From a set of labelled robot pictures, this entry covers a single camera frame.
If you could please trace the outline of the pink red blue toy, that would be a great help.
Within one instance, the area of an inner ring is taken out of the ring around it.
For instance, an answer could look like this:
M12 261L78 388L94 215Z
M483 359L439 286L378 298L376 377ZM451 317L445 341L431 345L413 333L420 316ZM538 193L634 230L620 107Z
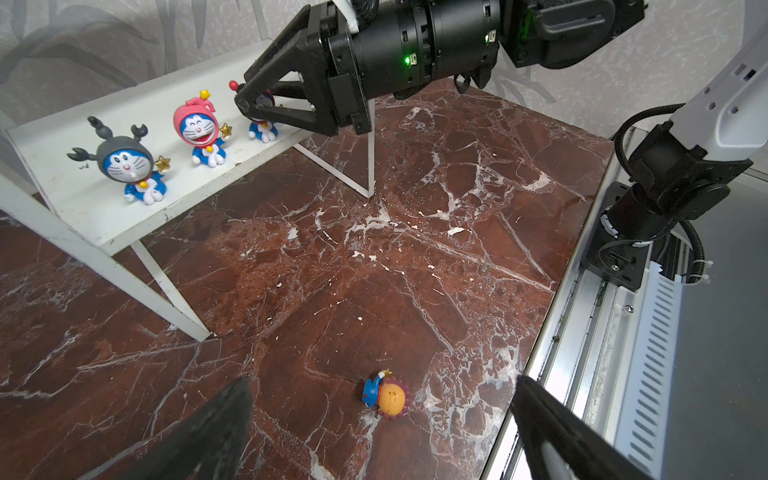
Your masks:
M192 148L194 165L216 168L226 162L225 140L215 113L208 90L201 90L173 113L174 131Z

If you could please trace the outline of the red black blue toy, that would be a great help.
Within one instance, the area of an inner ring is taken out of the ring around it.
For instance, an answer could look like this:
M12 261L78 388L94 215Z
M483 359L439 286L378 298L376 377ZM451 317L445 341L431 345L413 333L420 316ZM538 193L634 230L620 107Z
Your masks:
M255 107L275 106L275 99L272 93L268 90L250 97L249 99L235 98L236 105L238 107L252 109ZM248 128L248 137L251 140L258 140L263 143L271 143L277 139L279 134L277 127L269 120L256 118L251 113L247 114L250 119L250 125Z

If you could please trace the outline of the grey blue penguin toy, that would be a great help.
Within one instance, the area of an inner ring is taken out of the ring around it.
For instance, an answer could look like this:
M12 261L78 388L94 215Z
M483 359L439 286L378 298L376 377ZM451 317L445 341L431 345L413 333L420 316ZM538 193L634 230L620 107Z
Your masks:
M97 117L89 116L87 120L102 142L95 153L74 147L67 157L76 162L95 162L105 177L124 185L127 202L141 201L145 205L153 205L162 201L167 186L153 155L141 143L148 135L148 128L132 125L128 136L116 136Z

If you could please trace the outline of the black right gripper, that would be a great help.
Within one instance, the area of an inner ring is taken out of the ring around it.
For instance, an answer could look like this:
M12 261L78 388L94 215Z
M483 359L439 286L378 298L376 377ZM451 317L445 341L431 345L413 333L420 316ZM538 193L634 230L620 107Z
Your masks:
M235 105L246 118L282 123L327 137L350 126L359 135L372 131L371 112L354 49L360 22L351 2L304 5L236 84ZM314 111L278 106L272 95L305 99L296 81L280 81L251 95L241 90L302 30L306 29L309 70L305 93Z

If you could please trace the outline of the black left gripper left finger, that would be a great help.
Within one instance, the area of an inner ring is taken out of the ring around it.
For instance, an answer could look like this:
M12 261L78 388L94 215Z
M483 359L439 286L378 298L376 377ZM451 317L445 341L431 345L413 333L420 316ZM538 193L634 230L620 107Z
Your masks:
M235 379L130 467L125 479L233 479L249 435L249 381Z

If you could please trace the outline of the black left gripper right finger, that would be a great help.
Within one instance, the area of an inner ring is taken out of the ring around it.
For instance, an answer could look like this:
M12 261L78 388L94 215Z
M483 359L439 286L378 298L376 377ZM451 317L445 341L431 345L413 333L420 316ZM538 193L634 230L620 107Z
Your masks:
M533 378L520 375L512 413L533 479L647 479Z

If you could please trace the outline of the orange blue round toy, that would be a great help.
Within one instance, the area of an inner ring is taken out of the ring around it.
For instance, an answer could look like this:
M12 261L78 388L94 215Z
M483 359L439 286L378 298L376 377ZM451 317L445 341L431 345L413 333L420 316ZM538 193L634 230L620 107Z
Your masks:
M412 395L407 385L390 370L382 370L365 380L362 402L367 408L376 408L384 418L394 420L409 412Z

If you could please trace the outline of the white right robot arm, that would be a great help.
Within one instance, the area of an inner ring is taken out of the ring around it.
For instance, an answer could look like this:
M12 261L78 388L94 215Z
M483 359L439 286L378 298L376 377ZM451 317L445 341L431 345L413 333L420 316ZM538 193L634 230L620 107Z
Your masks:
M503 81L621 145L630 190L604 212L588 264L628 287L627 248L645 247L724 199L767 142L763 1L327 1L303 7L234 83L254 122L325 136L373 128L377 98L450 79L459 93Z

